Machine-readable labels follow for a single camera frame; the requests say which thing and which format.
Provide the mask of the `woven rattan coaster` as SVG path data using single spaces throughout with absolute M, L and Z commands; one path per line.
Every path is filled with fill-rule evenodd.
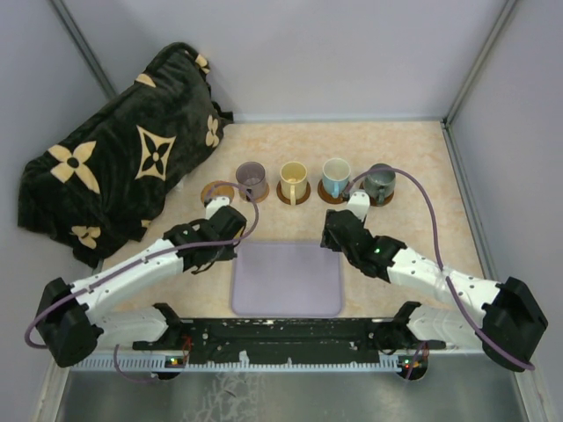
M 260 203 L 267 198 L 270 194 L 270 187 L 268 182 L 261 185 L 245 186 L 239 191 L 238 195 L 242 201 Z
M 225 196 L 229 199 L 229 202 L 232 202 L 235 196 L 234 188 L 226 185 L 222 180 L 215 180 L 205 185 L 201 190 L 201 202 L 205 207 L 219 196 Z

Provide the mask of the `purple glass mug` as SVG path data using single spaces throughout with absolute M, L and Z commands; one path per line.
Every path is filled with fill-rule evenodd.
M 242 163 L 236 170 L 236 180 L 242 186 L 261 185 L 267 182 L 266 170 L 260 163 L 251 161 Z

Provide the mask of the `white light blue mug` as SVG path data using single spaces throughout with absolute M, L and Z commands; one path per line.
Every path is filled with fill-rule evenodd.
M 322 186 L 333 199 L 338 199 L 348 185 L 351 175 L 349 163 L 343 158 L 327 160 L 322 169 Z

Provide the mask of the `grey ceramic mug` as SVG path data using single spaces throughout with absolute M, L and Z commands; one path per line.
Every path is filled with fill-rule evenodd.
M 363 180 L 367 194 L 379 203 L 395 190 L 396 175 L 390 168 L 388 164 L 373 164 L 370 169 L 376 172 L 370 173 Z

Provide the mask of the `cream ceramic mug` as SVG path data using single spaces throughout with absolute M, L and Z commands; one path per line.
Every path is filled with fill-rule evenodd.
M 307 169 L 299 162 L 288 162 L 281 168 L 281 189 L 292 206 L 303 197 L 307 185 Z

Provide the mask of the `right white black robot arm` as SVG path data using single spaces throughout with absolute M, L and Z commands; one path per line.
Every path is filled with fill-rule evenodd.
M 430 339 L 456 346 L 479 341 L 485 354 L 506 369 L 534 368 L 531 358 L 548 321 L 523 281 L 484 280 L 442 266 L 398 239 L 372 235 L 349 210 L 326 212 L 321 245 L 342 253 L 370 278 L 418 289 L 457 307 L 452 313 L 416 308 L 392 327 L 400 346 L 410 348 Z

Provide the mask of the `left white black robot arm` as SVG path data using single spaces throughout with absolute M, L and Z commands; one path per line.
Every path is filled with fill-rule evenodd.
M 186 271 L 201 273 L 217 261 L 235 258 L 247 220 L 234 207 L 208 219 L 179 224 L 132 258 L 70 284 L 62 278 L 44 288 L 35 328 L 59 367 L 71 367 L 104 346 L 157 342 L 166 349 L 183 338 L 171 314 L 151 306 L 135 312 L 115 307 L 159 281 Z

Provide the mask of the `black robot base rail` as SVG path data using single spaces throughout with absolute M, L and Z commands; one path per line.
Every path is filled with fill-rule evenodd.
M 195 318 L 172 324 L 158 340 L 136 341 L 136 351 L 188 353 L 190 363 L 375 363 L 381 352 L 420 344 L 404 319 L 371 318 L 241 319 Z

